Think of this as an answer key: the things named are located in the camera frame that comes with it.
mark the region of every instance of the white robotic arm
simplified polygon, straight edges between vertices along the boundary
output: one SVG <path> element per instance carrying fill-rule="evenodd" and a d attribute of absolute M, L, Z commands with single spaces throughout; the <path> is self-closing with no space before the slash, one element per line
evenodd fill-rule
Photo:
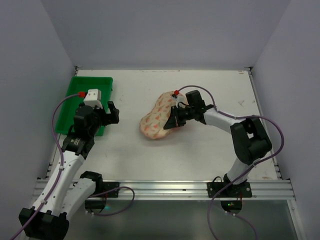
<path fill-rule="evenodd" d="M 230 118 L 225 115 L 222 115 L 217 110 L 215 110 L 214 107 L 207 110 L 203 114 L 203 117 L 204 117 L 204 121 L 207 125 L 217 127 L 217 128 L 219 128 L 229 134 L 231 134 L 231 126 L 241 122 L 241 120 Z M 232 180 L 236 179 L 241 173 L 246 171 L 250 166 L 251 165 L 248 165 L 248 164 L 241 162 L 239 160 L 239 158 L 236 158 L 231 169 L 228 171 L 226 176 L 228 177 L 228 179 L 230 181 L 232 181 Z M 243 183 L 244 181 L 246 181 L 248 179 L 248 174 L 249 173 L 242 176 L 240 179 L 235 181 L 233 184 L 238 185 L 238 184 Z"/>
<path fill-rule="evenodd" d="M 213 105 L 205 105 L 197 90 L 188 92 L 185 96 L 189 105 L 186 107 L 179 107 L 179 104 L 178 107 L 172 106 L 170 117 L 164 129 L 182 127 L 187 120 L 194 119 L 231 134 L 237 158 L 230 171 L 223 178 L 226 183 L 235 180 L 248 170 L 256 160 L 264 157 L 271 150 L 270 139 L 258 118 L 239 120 L 229 117 L 229 114 L 221 114 Z M 233 185 L 246 182 L 248 174 L 243 175 Z"/>
<path fill-rule="evenodd" d="M 60 164 L 60 158 L 39 198 L 30 209 L 23 208 L 19 214 L 22 225 L 36 214 L 24 229 L 28 237 L 63 240 L 69 228 L 69 220 L 81 204 L 90 195 L 103 192 L 101 174 L 85 172 L 77 185 L 67 194 L 75 174 L 95 144 L 94 137 L 99 128 L 119 122 L 119 110 L 113 102 L 108 102 L 108 108 L 110 113 L 106 113 L 101 104 L 101 92 L 98 89 L 88 90 L 83 103 L 75 111 L 74 125 L 63 141 L 63 164 Z"/>

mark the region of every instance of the green plastic bin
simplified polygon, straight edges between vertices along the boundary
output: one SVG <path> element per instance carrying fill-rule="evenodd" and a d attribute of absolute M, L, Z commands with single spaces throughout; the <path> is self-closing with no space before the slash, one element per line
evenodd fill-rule
<path fill-rule="evenodd" d="M 69 96 L 81 91 L 87 92 L 89 89 L 99 89 L 101 91 L 101 103 L 105 111 L 107 111 L 107 102 L 110 100 L 112 83 L 112 77 L 74 76 L 71 79 L 66 95 Z M 65 135 L 68 133 L 70 126 L 74 124 L 76 109 L 83 101 L 84 99 L 82 97 L 72 97 L 64 102 L 55 126 L 56 133 Z M 105 127 L 102 126 L 96 135 L 103 136 L 104 131 Z"/>

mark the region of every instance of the floor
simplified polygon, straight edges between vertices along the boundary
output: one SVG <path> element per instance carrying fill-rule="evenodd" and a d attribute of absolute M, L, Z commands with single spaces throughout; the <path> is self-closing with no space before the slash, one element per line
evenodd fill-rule
<path fill-rule="evenodd" d="M 237 116 L 259 114 L 247 71 L 79 70 L 77 75 L 113 78 L 111 101 L 120 110 L 120 122 L 96 137 L 75 179 L 84 171 L 101 173 L 104 180 L 212 180 L 227 173 L 236 159 L 232 138 L 216 127 L 191 120 L 161 140 L 149 140 L 140 133 L 141 118 L 163 92 L 199 85 L 213 94 L 222 111 Z M 211 104 L 208 94 L 200 93 Z M 249 179 L 277 179 L 273 161 L 254 168 Z"/>

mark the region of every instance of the plush toy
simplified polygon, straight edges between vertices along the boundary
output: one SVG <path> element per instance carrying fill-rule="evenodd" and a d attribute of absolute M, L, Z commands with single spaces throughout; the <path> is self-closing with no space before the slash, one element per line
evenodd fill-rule
<path fill-rule="evenodd" d="M 164 130 L 164 126 L 169 119 L 171 106 L 176 106 L 177 102 L 187 104 L 187 99 L 179 93 L 177 98 L 172 97 L 173 91 L 168 91 L 157 99 L 151 112 L 145 115 L 140 121 L 140 131 L 149 139 L 162 139 L 173 129 Z"/>

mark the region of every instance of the gray wall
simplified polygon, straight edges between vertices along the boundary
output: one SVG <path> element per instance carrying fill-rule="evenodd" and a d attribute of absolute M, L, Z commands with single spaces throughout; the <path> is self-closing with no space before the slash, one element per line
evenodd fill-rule
<path fill-rule="evenodd" d="M 73 65 L 39 0 L 0 1 L 0 236 L 20 227 L 53 147 L 50 119 Z"/>
<path fill-rule="evenodd" d="M 253 66 L 290 0 L 42 0 L 86 69 Z"/>
<path fill-rule="evenodd" d="M 280 170 L 292 180 L 310 240 L 320 236 L 319 11 L 318 0 L 292 0 L 253 69 L 263 113 L 284 131 Z"/>

